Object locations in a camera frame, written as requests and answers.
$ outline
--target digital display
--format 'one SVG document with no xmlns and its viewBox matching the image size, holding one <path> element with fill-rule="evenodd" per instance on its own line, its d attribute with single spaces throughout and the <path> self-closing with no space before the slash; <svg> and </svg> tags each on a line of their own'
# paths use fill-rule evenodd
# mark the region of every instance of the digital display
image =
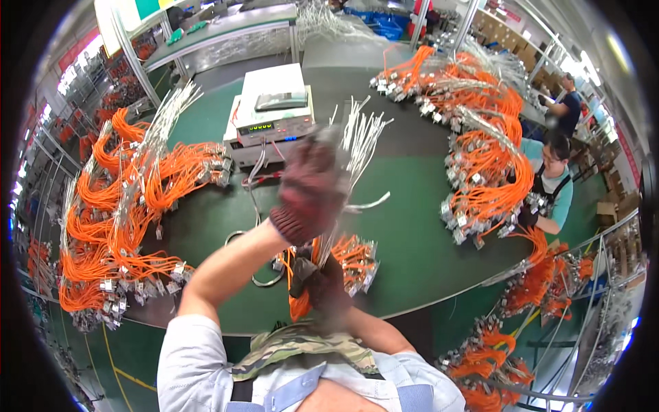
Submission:
<svg viewBox="0 0 659 412">
<path fill-rule="evenodd" d="M 249 127 L 241 127 L 238 129 L 238 133 L 241 134 L 241 136 L 244 136 L 246 134 L 251 134 L 251 133 L 258 133 L 258 132 L 264 132 L 268 130 L 272 130 L 275 127 L 273 122 L 270 123 L 262 123 L 260 125 L 254 125 L 254 126 L 249 126 Z"/>
</svg>

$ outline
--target white shirt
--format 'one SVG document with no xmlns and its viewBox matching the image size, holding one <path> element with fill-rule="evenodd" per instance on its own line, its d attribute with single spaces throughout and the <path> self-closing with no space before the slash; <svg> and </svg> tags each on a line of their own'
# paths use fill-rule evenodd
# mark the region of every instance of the white shirt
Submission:
<svg viewBox="0 0 659 412">
<path fill-rule="evenodd" d="M 397 387 L 429 384 L 436 411 L 462 412 L 465 399 L 457 386 L 414 352 L 386 355 L 373 351 L 385 380 L 367 379 L 335 355 L 297 355 L 264 368 L 254 380 L 252 402 L 327 363 L 321 378 L 332 380 L 390 412 L 401 412 Z M 198 314 L 178 316 L 167 325 L 158 361 L 158 403 L 161 411 L 223 412 L 231 400 L 233 379 L 219 326 Z M 295 411 L 299 401 L 284 412 Z"/>
</svg>

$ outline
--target red sign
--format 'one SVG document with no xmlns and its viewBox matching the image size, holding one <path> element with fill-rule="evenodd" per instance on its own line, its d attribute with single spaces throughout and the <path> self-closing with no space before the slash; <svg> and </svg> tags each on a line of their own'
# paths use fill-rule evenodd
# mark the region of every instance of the red sign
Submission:
<svg viewBox="0 0 659 412">
<path fill-rule="evenodd" d="M 522 18 L 521 18 L 520 16 L 516 15 L 515 13 L 511 12 L 510 10 L 506 10 L 505 7 L 499 7 L 499 8 L 500 8 L 501 10 L 505 11 L 505 15 L 506 15 L 506 17 L 510 17 L 510 18 L 512 18 L 514 21 L 516 21 L 516 22 L 518 22 L 518 23 L 519 23 L 520 21 L 522 21 Z"/>
<path fill-rule="evenodd" d="M 67 67 L 71 66 L 71 64 L 76 61 L 78 55 L 82 53 L 84 48 L 87 47 L 99 34 L 98 27 L 91 29 L 89 33 L 85 34 L 82 39 L 78 40 L 78 43 L 75 43 L 73 47 L 62 56 L 59 60 L 59 69 L 62 70 L 62 73 L 64 73 Z"/>
<path fill-rule="evenodd" d="M 639 173 L 639 168 L 636 166 L 636 160 L 634 160 L 634 155 L 632 154 L 631 148 L 627 143 L 627 139 L 625 138 L 625 135 L 622 134 L 622 130 L 620 130 L 618 125 L 616 125 L 616 132 L 618 134 L 618 141 L 620 142 L 620 146 L 622 147 L 623 152 L 625 152 L 625 156 L 627 156 L 631 174 L 634 175 L 636 187 L 638 187 L 641 184 L 641 174 Z"/>
</svg>

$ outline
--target dark shirt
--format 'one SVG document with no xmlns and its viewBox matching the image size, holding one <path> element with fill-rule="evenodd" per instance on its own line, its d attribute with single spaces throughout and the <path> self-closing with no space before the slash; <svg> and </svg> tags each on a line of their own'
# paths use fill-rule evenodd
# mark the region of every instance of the dark shirt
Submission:
<svg viewBox="0 0 659 412">
<path fill-rule="evenodd" d="M 577 92 L 570 92 L 559 103 L 565 104 L 568 111 L 558 119 L 558 129 L 568 137 L 572 137 L 572 133 L 575 131 L 575 127 L 577 127 L 577 123 L 579 122 L 579 115 L 581 114 L 581 99 Z"/>
</svg>

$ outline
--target hand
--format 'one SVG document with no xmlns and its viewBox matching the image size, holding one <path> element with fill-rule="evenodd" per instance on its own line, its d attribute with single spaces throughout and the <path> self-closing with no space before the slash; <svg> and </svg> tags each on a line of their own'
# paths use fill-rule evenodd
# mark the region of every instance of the hand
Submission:
<svg viewBox="0 0 659 412">
<path fill-rule="evenodd" d="M 538 212 L 532 214 L 528 206 L 522 206 L 517 216 L 517 221 L 523 227 L 535 226 L 538 223 Z"/>
<path fill-rule="evenodd" d="M 343 268 L 331 254 L 324 268 L 305 279 L 304 287 L 311 306 L 324 315 L 341 314 L 353 305 L 343 286 Z"/>
<path fill-rule="evenodd" d="M 281 205 L 270 210 L 270 221 L 292 245 L 319 236 L 341 211 L 346 194 L 338 188 L 341 172 L 335 166 L 338 135 L 337 129 L 323 129 L 306 137 L 286 162 Z"/>
</svg>

